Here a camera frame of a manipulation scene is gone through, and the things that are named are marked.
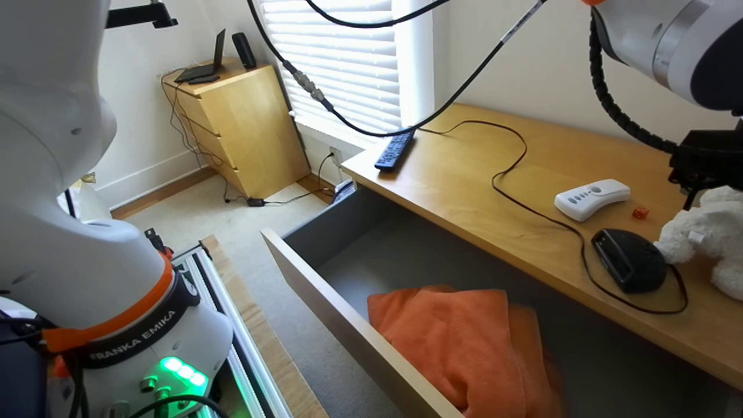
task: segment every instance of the drawer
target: drawer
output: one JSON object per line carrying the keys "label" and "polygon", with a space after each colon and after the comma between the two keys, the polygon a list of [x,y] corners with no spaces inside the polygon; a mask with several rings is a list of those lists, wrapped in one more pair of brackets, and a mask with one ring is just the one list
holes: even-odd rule
{"label": "drawer", "polygon": [[174,100],[178,100],[174,106],[181,111],[181,117],[186,117],[192,120],[192,125],[200,125],[200,127],[218,134],[218,130],[214,130],[214,125],[210,123],[210,118],[204,114],[203,98],[195,98],[195,96],[180,91],[174,96]]}
{"label": "drawer", "polygon": [[720,381],[365,188],[286,236],[264,235],[286,280],[402,415],[460,413],[369,326],[367,297],[431,284],[502,287],[533,306],[572,418],[730,409],[735,393]]}
{"label": "drawer", "polygon": [[216,162],[221,162],[225,168],[238,169],[236,160],[230,159],[230,153],[224,146],[224,138],[218,138],[218,134],[214,134],[214,133],[210,133],[210,130],[204,130],[204,127],[200,127],[195,123],[192,123],[192,134],[194,134],[194,139],[195,139],[195,143],[200,149],[200,153],[204,155],[204,160],[210,160],[210,162],[216,160]]}
{"label": "drawer", "polygon": [[240,178],[240,169],[236,169],[236,168],[228,164],[225,160],[216,160],[216,159],[212,159],[210,164],[212,164],[221,176],[225,176],[225,178],[232,183],[232,188],[238,188],[238,190],[245,192],[245,195],[252,195],[252,192],[245,188],[241,178]]}

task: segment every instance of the orange cloth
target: orange cloth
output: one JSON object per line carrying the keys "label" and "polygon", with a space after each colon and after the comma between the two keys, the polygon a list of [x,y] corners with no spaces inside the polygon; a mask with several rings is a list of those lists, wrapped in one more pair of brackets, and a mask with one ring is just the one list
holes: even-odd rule
{"label": "orange cloth", "polygon": [[502,291],[369,297],[373,326],[467,418],[560,418],[536,314]]}

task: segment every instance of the black cable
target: black cable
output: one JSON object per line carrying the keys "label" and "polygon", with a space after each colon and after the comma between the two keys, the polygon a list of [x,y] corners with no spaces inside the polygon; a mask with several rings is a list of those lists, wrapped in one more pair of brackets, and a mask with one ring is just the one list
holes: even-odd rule
{"label": "black cable", "polygon": [[228,203],[232,203],[232,198],[230,198],[230,183],[228,183],[225,176],[224,176],[224,185],[225,185],[225,188],[224,188],[224,199],[225,199],[225,204],[228,204]]}
{"label": "black cable", "polygon": [[[165,100],[167,100],[167,91],[165,91],[165,81],[163,81],[163,78],[165,78],[167,75],[160,77],[160,91],[163,91]],[[194,153],[195,162],[199,162],[199,164],[204,164],[203,152],[200,152],[194,142],[189,142],[186,125],[178,118],[178,106],[180,106],[180,91],[178,91],[178,88],[172,88],[172,100],[167,100],[167,102],[171,102],[171,120],[167,120],[171,127],[180,133],[180,139],[181,139],[183,149],[189,149],[189,152]]]}
{"label": "black cable", "polygon": [[70,215],[78,219],[78,208],[74,208],[74,199],[73,199],[70,188],[66,188],[66,204],[67,204]]}
{"label": "black cable", "polygon": [[91,407],[89,407],[89,390],[86,390],[86,378],[84,378],[84,368],[73,357],[66,355],[66,364],[74,385],[73,405],[70,405],[70,418],[91,418]]}
{"label": "black cable", "polygon": [[298,203],[298,199],[306,198],[306,195],[320,192],[320,190],[324,190],[324,164],[326,164],[333,155],[334,155],[334,153],[329,153],[329,155],[320,160],[320,164],[319,164],[319,190],[309,190],[309,192],[295,195],[295,198],[290,198],[290,199],[268,203],[268,204],[290,204],[290,203]]}
{"label": "black cable", "polygon": [[449,127],[449,130],[445,130],[445,133],[441,133],[441,130],[426,130],[426,133],[449,134],[449,133],[454,133],[454,130],[459,130],[459,127],[463,127],[463,125],[490,125],[490,127],[499,127],[499,130],[512,133],[512,134],[524,143],[521,155],[518,155],[506,169],[496,171],[492,178],[490,178],[490,185],[492,185],[496,192],[499,192],[504,199],[514,203],[515,206],[521,206],[521,208],[526,208],[526,212],[529,212],[529,213],[534,213],[534,215],[539,215],[539,219],[544,219],[544,221],[548,221],[548,224],[556,224],[556,226],[570,231],[575,236],[579,236],[579,242],[582,242],[582,264],[583,264],[583,271],[587,273],[587,278],[592,280],[592,286],[598,286],[598,287],[600,287],[605,294],[609,294],[612,300],[615,300],[615,301],[620,301],[620,304],[626,304],[626,306],[633,306],[633,308],[637,308],[637,311],[643,311],[643,314],[673,316],[673,314],[680,314],[680,311],[688,308],[691,294],[688,294],[688,287],[686,287],[686,284],[684,284],[680,271],[679,271],[673,264],[668,264],[668,267],[672,269],[672,273],[673,273],[676,280],[679,280],[679,292],[680,292],[680,297],[684,297],[684,304],[676,306],[676,308],[648,308],[648,306],[634,304],[634,301],[626,300],[623,294],[615,294],[614,291],[609,291],[607,286],[601,286],[601,284],[596,278],[596,273],[592,273],[592,269],[591,269],[591,264],[587,264],[587,242],[586,242],[586,236],[583,236],[583,232],[582,232],[579,227],[575,227],[575,226],[570,226],[570,224],[565,224],[565,221],[557,221],[557,219],[554,219],[554,215],[547,215],[547,213],[536,212],[534,206],[521,203],[518,198],[514,198],[512,192],[506,192],[504,188],[497,185],[497,183],[499,183],[508,171],[514,171],[514,169],[527,159],[527,153],[529,153],[529,143],[527,143],[527,139],[524,138],[524,133],[518,133],[515,127],[502,125],[502,123],[492,123],[492,120],[460,120],[459,125],[454,125],[454,127]]}
{"label": "black cable", "polygon": [[329,13],[324,6],[319,6],[315,0],[306,0],[306,5],[309,5],[317,13],[320,13],[326,20],[337,24],[337,26],[347,26],[347,28],[390,28],[390,26],[399,26],[399,24],[405,24],[405,20],[418,19],[421,13],[428,13],[428,12],[438,10],[438,6],[441,6],[445,3],[449,3],[449,0],[435,0],[435,3],[421,6],[421,10],[411,12],[411,13],[399,17],[399,19],[369,20],[369,24],[367,24],[367,20],[344,20],[344,19],[337,19],[337,17]]}
{"label": "black cable", "polygon": [[218,418],[230,418],[214,399],[210,398],[200,398],[200,394],[174,394],[174,398],[163,398],[144,409],[139,409],[137,413],[134,413],[131,418],[143,418],[144,413],[152,413],[160,407],[174,405],[174,402],[199,402],[203,407],[210,407]]}
{"label": "black cable", "polygon": [[435,111],[431,114],[428,118],[410,125],[410,127],[399,127],[399,130],[394,130],[394,133],[375,133],[375,130],[365,130],[356,123],[351,123],[344,114],[340,114],[333,102],[326,98],[326,94],[305,75],[301,73],[289,59],[282,55],[282,51],[275,47],[275,42],[270,40],[270,35],[266,32],[266,26],[259,17],[259,10],[254,5],[254,0],[246,0],[248,3],[248,10],[252,10],[252,17],[255,20],[255,28],[264,37],[264,42],[270,47],[270,51],[282,60],[282,64],[298,78],[298,83],[317,100],[320,102],[333,117],[337,117],[344,125],[348,125],[351,130],[356,133],[363,133],[367,138],[396,138],[396,134],[402,134],[402,133],[410,133],[410,130],[418,130],[423,127],[426,123],[435,120],[439,114],[445,114],[467,88],[470,83],[490,64],[490,60],[504,48],[504,45],[515,35],[515,31],[521,31],[521,26],[533,19],[536,13],[536,10],[547,3],[547,0],[536,0],[534,6],[521,17],[515,20],[515,26],[512,31],[506,31],[506,35],[492,47],[492,51],[484,59],[484,62],[467,77],[467,81]]}
{"label": "black cable", "polygon": [[657,134],[652,134],[651,130],[642,127],[637,120],[633,120],[620,106],[619,102],[614,100],[614,96],[609,94],[609,85],[607,85],[607,77],[605,77],[605,59],[601,59],[601,40],[600,40],[600,24],[598,19],[592,17],[591,20],[591,37],[587,37],[587,45],[591,45],[591,78],[592,78],[592,85],[596,85],[596,94],[605,106],[605,111],[633,138],[637,138],[640,142],[657,149],[657,152],[664,152],[664,153],[673,153],[679,149],[676,142],[669,142],[669,139],[662,139]]}

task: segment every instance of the floor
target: floor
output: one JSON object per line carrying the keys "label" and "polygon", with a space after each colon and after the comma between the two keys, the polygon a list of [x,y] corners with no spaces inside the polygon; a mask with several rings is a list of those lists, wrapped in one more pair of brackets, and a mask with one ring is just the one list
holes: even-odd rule
{"label": "floor", "polygon": [[286,286],[264,244],[260,231],[290,232],[329,204],[306,195],[302,185],[289,185],[268,198],[268,206],[225,204],[224,192],[225,183],[221,176],[212,176],[129,221],[143,231],[157,227],[178,253],[214,235],[331,415],[402,415]]}

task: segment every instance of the white remote control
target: white remote control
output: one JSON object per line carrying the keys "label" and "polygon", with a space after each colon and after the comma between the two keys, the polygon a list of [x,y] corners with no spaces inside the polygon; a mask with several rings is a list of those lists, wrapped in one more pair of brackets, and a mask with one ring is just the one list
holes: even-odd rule
{"label": "white remote control", "polygon": [[601,178],[556,195],[556,206],[570,219],[583,224],[607,204],[629,199],[629,185],[615,178]]}

